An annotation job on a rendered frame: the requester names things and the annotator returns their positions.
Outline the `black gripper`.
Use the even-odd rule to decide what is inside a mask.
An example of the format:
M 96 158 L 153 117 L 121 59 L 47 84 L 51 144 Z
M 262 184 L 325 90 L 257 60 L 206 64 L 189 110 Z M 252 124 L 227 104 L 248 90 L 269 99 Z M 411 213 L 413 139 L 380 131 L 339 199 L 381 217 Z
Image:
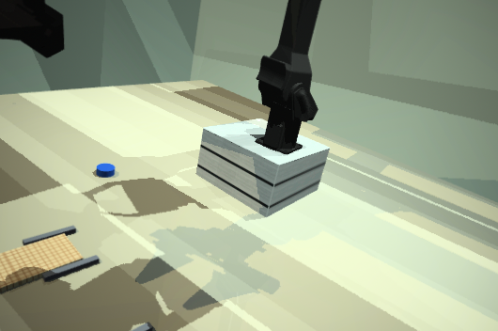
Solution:
M 48 58 L 64 50 L 63 17 L 44 0 L 0 0 L 0 39 L 20 40 Z

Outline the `blue short cylinder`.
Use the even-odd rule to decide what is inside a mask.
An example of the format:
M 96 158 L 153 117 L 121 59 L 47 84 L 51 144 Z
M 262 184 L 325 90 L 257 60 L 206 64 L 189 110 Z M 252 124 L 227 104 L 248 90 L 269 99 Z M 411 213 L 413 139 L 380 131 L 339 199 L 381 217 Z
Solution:
M 115 175 L 115 166 L 111 164 L 100 164 L 97 165 L 96 174 L 102 178 L 110 178 Z

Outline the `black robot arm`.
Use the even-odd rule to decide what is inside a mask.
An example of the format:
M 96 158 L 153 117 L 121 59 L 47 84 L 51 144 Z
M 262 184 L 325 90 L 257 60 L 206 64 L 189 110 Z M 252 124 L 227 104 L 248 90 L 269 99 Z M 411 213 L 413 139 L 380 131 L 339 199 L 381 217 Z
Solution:
M 256 143 L 283 154 L 303 147 L 296 143 L 302 121 L 313 120 L 319 110 L 310 92 L 308 51 L 320 5 L 321 0 L 288 0 L 278 46 L 260 62 L 258 90 L 271 111 L 265 135 Z

